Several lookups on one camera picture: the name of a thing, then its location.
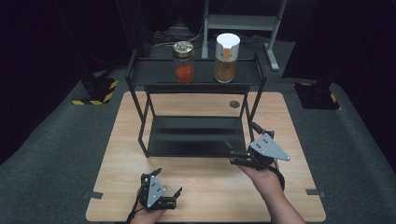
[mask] dark background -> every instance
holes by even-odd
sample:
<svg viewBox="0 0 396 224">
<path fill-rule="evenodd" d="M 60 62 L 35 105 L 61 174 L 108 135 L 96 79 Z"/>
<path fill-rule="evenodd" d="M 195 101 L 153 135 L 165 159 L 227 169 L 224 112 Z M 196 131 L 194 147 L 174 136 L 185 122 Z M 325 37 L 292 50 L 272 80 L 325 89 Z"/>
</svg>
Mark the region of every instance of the dark background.
<svg viewBox="0 0 396 224">
<path fill-rule="evenodd" d="M 126 66 L 132 49 L 144 54 L 150 34 L 178 19 L 197 30 L 203 2 L 1 1 L 1 95 L 5 112 L 0 161 L 18 150 L 82 77 Z M 219 14 L 275 15 L 278 2 L 216 0 L 210 10 Z M 333 82 L 345 90 L 395 170 L 391 141 L 396 124 L 392 82 L 396 75 L 394 2 L 289 1 L 277 39 L 296 41 L 285 78 L 317 80 L 325 67 L 337 64 L 330 74 Z"/>
</svg>

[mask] gray carpet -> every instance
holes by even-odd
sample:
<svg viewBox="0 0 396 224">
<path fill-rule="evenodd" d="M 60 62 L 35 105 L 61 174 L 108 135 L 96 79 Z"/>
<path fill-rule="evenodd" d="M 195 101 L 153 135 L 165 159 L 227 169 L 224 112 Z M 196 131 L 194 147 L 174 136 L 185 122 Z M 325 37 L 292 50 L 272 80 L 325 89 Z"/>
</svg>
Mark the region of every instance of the gray carpet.
<svg viewBox="0 0 396 224">
<path fill-rule="evenodd" d="M 213 57 L 213 40 L 209 57 Z M 294 44 L 276 41 L 280 71 L 267 65 L 265 91 L 281 92 L 301 141 L 327 218 L 323 223 L 396 223 L 396 177 L 342 88 L 333 84 L 342 109 L 303 109 L 292 86 L 282 79 Z M 169 47 L 150 57 L 171 57 Z M 263 51 L 262 43 L 243 42 L 240 58 Z M 122 95 L 128 91 L 125 69 L 107 105 L 71 105 L 83 94 L 80 84 L 42 122 L 8 161 L 0 166 L 0 223 L 90 223 L 85 218 Z"/>
</svg>

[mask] yellow and black hazard tape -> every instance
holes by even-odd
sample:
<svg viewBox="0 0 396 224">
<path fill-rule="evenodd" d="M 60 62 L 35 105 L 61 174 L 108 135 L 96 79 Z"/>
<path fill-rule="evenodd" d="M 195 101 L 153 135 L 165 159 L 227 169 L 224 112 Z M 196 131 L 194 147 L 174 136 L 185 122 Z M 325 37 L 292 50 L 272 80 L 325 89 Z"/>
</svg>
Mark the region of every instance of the yellow and black hazard tape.
<svg viewBox="0 0 396 224">
<path fill-rule="evenodd" d="M 72 105 L 105 105 L 107 104 L 111 97 L 113 97 L 114 90 L 119 82 L 114 80 L 110 87 L 108 88 L 108 93 L 103 100 L 89 100 L 89 99 L 73 99 Z"/>
<path fill-rule="evenodd" d="M 311 83 L 307 83 L 307 82 L 302 82 L 300 84 L 303 85 L 303 86 L 312 86 Z M 333 103 L 337 103 L 337 99 L 335 98 L 334 93 L 331 92 L 330 97 L 332 97 L 332 102 Z"/>
</svg>

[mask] orange food in jar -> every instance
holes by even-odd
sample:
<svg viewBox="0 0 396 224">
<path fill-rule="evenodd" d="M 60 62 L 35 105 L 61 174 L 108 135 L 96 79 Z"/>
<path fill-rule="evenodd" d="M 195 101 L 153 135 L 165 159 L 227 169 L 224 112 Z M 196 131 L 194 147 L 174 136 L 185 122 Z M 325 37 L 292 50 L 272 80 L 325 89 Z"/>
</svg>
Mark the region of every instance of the orange food in jar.
<svg viewBox="0 0 396 224">
<path fill-rule="evenodd" d="M 192 64 L 184 64 L 175 71 L 178 82 L 189 83 L 194 79 L 194 66 Z"/>
</svg>

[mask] glass jar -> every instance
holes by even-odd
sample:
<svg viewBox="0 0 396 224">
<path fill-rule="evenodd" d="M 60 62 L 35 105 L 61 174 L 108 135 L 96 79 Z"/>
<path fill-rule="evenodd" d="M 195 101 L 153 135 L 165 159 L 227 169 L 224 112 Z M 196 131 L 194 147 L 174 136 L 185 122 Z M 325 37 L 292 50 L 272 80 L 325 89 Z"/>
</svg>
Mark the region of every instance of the glass jar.
<svg viewBox="0 0 396 224">
<path fill-rule="evenodd" d="M 173 61 L 177 82 L 189 83 L 194 79 L 194 46 L 189 41 L 173 45 Z"/>
</svg>

